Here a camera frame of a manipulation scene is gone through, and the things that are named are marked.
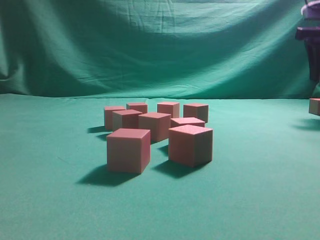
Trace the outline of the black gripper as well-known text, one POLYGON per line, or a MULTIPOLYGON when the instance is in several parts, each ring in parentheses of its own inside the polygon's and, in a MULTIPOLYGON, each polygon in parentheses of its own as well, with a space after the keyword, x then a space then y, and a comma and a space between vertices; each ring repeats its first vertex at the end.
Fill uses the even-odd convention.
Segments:
POLYGON ((304 41, 309 63, 309 78, 312 81, 320 80, 320 20, 314 22, 306 20, 295 31, 295 39, 304 41))

